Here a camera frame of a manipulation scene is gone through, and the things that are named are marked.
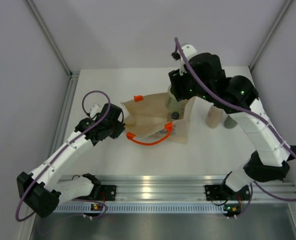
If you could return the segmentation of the light green round-cap bottle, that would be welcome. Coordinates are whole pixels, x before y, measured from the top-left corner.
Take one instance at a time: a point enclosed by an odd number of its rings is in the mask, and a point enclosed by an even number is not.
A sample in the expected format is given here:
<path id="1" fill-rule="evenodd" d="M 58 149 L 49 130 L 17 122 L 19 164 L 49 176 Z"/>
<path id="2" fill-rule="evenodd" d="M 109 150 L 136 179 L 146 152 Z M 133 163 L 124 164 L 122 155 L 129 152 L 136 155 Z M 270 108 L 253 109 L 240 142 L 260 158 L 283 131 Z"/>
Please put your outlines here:
<path id="1" fill-rule="evenodd" d="M 177 101 L 175 95 L 171 92 L 172 86 L 169 85 L 167 92 L 166 92 L 166 97 L 165 97 L 165 107 L 168 109 L 169 112 L 179 112 L 182 107 L 182 102 Z"/>

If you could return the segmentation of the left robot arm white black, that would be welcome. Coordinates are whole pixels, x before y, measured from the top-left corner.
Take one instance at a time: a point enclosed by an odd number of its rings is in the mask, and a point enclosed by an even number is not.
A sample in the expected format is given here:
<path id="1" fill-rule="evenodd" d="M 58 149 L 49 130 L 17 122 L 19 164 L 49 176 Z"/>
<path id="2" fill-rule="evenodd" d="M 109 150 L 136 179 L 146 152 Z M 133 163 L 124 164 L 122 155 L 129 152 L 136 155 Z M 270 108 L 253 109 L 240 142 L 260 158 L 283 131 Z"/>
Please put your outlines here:
<path id="1" fill-rule="evenodd" d="M 20 203 L 25 203 L 41 218 L 49 216 L 58 205 L 74 199 L 95 201 L 103 188 L 101 181 L 85 173 L 69 181 L 60 182 L 65 171 L 79 157 L 106 138 L 117 139 L 125 129 L 124 111 L 106 103 L 95 104 L 89 117 L 82 119 L 62 146 L 30 173 L 16 178 Z"/>

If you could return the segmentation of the small dark-cap jar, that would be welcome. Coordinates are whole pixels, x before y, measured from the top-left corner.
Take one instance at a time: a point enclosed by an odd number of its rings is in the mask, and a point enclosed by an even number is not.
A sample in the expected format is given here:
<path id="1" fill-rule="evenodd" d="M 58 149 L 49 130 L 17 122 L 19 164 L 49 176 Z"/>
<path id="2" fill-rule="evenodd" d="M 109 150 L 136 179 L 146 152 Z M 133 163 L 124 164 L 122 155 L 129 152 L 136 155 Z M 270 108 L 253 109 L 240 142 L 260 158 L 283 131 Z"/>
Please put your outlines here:
<path id="1" fill-rule="evenodd" d="M 170 116 L 171 116 L 171 118 L 172 118 L 173 120 L 177 120 L 177 119 L 179 119 L 179 117 L 180 117 L 180 113 L 177 112 L 177 111 L 174 111 L 174 112 L 171 113 Z"/>

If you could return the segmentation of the beige pump bottle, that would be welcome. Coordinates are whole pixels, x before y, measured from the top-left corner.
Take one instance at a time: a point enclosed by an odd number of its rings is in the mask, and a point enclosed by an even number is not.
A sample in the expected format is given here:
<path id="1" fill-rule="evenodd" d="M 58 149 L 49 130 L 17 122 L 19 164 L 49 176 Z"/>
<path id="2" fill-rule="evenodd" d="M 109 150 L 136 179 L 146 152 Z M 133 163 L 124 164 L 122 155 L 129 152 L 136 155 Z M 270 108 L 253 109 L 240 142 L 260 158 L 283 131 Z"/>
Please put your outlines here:
<path id="1" fill-rule="evenodd" d="M 224 115 L 224 110 L 212 105 L 207 113 L 205 123 L 206 125 L 211 128 L 215 129 L 219 123 L 222 121 Z"/>

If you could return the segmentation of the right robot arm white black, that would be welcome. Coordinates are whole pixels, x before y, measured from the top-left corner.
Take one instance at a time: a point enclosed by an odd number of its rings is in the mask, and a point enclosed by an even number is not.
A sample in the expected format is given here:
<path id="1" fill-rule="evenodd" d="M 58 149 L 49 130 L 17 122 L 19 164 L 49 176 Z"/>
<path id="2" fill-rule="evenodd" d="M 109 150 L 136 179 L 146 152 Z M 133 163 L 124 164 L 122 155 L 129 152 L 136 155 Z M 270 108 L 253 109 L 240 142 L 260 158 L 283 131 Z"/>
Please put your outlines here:
<path id="1" fill-rule="evenodd" d="M 254 146 L 249 160 L 225 177 L 221 194 L 232 199 L 253 182 L 283 180 L 290 170 L 288 162 L 296 158 L 296 146 L 288 145 L 278 134 L 253 83 L 243 75 L 227 77 L 215 54 L 175 51 L 171 56 L 180 61 L 179 69 L 168 74 L 175 99 L 198 97 L 212 103 L 236 121 Z"/>

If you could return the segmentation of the canvas bag with orange handles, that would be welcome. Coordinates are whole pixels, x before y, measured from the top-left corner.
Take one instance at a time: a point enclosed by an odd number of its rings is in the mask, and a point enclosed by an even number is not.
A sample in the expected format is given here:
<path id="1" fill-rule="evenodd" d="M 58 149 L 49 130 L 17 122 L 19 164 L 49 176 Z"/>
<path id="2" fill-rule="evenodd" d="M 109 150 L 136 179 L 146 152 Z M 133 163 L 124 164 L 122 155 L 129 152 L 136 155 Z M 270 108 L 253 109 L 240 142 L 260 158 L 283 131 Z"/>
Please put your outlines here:
<path id="1" fill-rule="evenodd" d="M 126 138 L 138 145 L 154 146 L 163 141 L 186 144 L 195 97 L 181 101 L 180 117 L 171 118 L 165 106 L 166 92 L 137 95 L 122 102 L 128 115 L 124 119 Z"/>

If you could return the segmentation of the grey-green pump bottle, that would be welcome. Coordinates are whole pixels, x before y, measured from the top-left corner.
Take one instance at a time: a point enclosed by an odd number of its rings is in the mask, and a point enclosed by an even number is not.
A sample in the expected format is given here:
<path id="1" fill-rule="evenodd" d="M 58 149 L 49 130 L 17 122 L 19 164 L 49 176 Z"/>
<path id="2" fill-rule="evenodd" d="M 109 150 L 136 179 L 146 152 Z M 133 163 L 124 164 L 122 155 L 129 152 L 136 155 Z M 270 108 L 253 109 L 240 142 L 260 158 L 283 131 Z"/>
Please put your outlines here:
<path id="1" fill-rule="evenodd" d="M 229 115 L 227 115 L 227 117 L 225 118 L 224 122 L 223 122 L 223 126 L 226 128 L 226 129 L 233 129 L 237 126 L 237 122 L 232 119 Z"/>

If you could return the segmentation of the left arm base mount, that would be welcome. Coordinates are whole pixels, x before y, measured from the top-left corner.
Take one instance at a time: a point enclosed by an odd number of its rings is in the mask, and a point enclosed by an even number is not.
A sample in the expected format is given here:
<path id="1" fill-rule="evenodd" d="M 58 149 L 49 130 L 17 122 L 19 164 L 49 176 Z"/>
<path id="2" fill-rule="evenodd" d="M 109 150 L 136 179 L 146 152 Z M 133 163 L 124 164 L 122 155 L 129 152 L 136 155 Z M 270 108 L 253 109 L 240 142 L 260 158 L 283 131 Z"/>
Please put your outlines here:
<path id="1" fill-rule="evenodd" d="M 116 200 L 116 185 L 101 185 L 96 200 L 102 202 L 114 202 Z"/>

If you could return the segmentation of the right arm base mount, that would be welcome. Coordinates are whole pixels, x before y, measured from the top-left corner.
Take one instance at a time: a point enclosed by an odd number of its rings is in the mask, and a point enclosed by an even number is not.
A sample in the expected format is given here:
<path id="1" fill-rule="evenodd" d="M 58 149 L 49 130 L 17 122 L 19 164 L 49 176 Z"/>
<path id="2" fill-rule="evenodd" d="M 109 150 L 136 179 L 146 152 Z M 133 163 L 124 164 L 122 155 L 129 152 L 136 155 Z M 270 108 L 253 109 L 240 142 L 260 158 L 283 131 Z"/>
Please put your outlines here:
<path id="1" fill-rule="evenodd" d="M 239 199 L 238 196 L 240 196 L 242 201 L 248 201 L 251 193 L 248 185 L 242 187 L 237 192 L 222 184 L 208 184 L 204 186 L 204 189 L 207 201 L 237 201 Z"/>

